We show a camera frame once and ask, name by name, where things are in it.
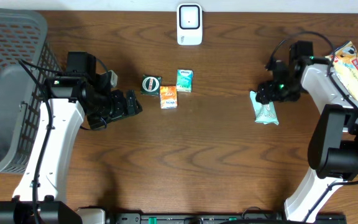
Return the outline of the teal wet wipe packet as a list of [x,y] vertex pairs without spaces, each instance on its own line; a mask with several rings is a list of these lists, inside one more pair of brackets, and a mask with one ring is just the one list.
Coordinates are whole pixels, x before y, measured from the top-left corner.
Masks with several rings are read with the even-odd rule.
[[250,91],[250,100],[255,113],[255,122],[263,124],[279,125],[274,104],[272,102],[263,105],[256,101],[256,92]]

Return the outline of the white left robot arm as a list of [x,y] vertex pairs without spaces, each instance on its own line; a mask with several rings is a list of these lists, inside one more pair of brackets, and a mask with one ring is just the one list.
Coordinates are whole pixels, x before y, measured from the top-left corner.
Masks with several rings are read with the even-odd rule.
[[43,96],[37,135],[12,199],[0,201],[0,223],[113,223],[105,208],[72,210],[65,203],[68,168],[82,123],[101,131],[142,112],[134,90],[116,89],[112,70],[96,72],[100,62],[88,52],[71,51],[66,70],[37,85]]

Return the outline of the teal tissue pack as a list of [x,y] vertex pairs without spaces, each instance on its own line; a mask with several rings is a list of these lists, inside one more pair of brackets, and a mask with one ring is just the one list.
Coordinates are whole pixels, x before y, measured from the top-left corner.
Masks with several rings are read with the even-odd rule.
[[192,70],[178,70],[177,71],[177,91],[190,93],[192,91],[193,81]]

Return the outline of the orange tissue pack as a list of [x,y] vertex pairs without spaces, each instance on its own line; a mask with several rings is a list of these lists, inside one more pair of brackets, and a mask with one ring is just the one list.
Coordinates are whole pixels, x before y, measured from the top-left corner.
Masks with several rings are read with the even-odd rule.
[[174,109],[178,105],[176,86],[160,87],[160,107],[161,109]]

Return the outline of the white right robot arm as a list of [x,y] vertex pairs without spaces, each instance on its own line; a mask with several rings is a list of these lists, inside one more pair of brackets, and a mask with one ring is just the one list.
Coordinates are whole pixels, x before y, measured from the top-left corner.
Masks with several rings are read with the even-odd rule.
[[308,171],[285,200],[289,223],[316,223],[318,212],[340,187],[358,185],[358,51],[347,42],[316,57],[310,41],[293,43],[289,61],[271,59],[270,81],[261,83],[254,100],[262,111],[274,102],[296,101],[308,93],[320,117],[308,145]]

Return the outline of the green round logo box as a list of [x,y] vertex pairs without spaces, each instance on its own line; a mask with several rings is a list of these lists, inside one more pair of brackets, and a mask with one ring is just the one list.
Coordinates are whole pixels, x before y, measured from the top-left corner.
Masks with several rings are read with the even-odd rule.
[[162,77],[143,75],[140,92],[143,95],[159,96]]

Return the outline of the yellow snack bag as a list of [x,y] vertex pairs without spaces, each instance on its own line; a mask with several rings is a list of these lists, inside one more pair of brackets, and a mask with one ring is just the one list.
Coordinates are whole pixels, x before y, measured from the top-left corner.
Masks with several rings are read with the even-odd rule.
[[351,41],[335,50],[333,67],[342,85],[358,104],[358,51]]

